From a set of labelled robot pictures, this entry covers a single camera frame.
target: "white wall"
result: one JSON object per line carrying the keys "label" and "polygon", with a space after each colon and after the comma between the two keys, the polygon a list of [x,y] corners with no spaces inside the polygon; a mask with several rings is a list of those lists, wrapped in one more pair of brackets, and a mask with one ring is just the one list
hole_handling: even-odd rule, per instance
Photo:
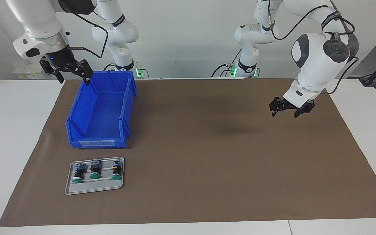
{"label": "white wall", "polygon": [[[345,18],[355,24],[360,42],[359,57],[364,58],[376,45],[376,1],[335,0],[336,6]],[[255,22],[253,12],[256,1],[232,0],[121,0],[126,18],[139,28],[140,37],[129,45],[133,57],[149,70],[152,77],[208,77],[220,64],[233,60],[239,50],[234,40],[234,30],[243,24]],[[100,52],[102,46],[91,37],[92,26],[74,15],[57,13],[64,24],[71,46],[85,46]],[[283,6],[276,19],[281,35],[287,33],[300,19],[289,14]],[[88,19],[101,23],[95,15]],[[0,0],[0,25],[9,39],[23,34],[21,25],[13,21],[4,0]],[[299,72],[290,51],[294,41],[305,32],[319,32],[320,26],[305,20],[286,40],[269,45],[259,45],[261,50],[258,67],[261,77],[295,77]],[[12,46],[1,45],[0,61],[8,66],[0,67],[0,73],[9,76],[13,62],[19,57]],[[87,59],[94,70],[101,70],[112,62],[107,52],[103,59],[97,59],[87,52],[75,52],[77,59]]]}

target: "white tabletop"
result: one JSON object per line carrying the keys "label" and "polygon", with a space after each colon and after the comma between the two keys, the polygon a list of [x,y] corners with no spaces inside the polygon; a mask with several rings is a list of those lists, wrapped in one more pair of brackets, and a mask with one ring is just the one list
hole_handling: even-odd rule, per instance
{"label": "white tabletop", "polygon": [[[0,217],[34,149],[62,85],[50,81],[0,81]],[[332,95],[343,119],[376,173],[376,91],[343,80]],[[149,225],[36,226],[0,228],[0,234],[376,234],[376,219],[300,220]]]}

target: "green light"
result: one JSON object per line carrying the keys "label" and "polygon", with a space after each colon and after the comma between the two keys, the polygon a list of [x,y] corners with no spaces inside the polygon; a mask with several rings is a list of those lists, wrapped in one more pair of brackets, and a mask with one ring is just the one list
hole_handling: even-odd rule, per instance
{"label": "green light", "polygon": [[142,73],[142,71],[140,71],[139,68],[136,68],[136,73],[137,73],[137,77],[142,77],[143,76],[143,73]]}
{"label": "green light", "polygon": [[233,69],[231,70],[230,76],[231,77],[236,77],[236,73],[237,73],[237,68],[233,67]]}

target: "blue bin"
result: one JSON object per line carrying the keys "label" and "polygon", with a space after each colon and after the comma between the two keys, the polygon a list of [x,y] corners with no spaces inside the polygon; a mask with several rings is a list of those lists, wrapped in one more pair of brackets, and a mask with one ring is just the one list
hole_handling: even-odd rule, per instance
{"label": "blue bin", "polygon": [[94,72],[89,86],[81,83],[66,121],[70,145],[82,149],[126,147],[136,95],[132,72]]}

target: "gray tray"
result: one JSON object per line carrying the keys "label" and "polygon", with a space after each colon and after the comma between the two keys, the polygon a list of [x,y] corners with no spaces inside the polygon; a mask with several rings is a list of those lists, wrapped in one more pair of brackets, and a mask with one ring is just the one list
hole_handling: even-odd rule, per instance
{"label": "gray tray", "polygon": [[[65,187],[65,194],[66,195],[73,195],[73,194],[80,194],[80,193],[89,193],[89,192],[98,192],[104,190],[111,190],[111,189],[119,189],[123,186],[124,182],[124,158],[123,157],[115,157],[109,159],[99,159],[102,162],[102,170],[101,170],[101,177],[99,179],[91,179],[91,162],[92,160],[86,161],[78,161],[72,162],[69,167],[69,175],[66,182]],[[113,173],[112,164],[113,161],[121,161],[122,164],[122,178],[121,180],[112,180],[111,176]],[[83,163],[88,166],[88,170],[82,179],[81,183],[73,183],[72,179],[75,174],[73,171],[73,167],[77,163]]]}

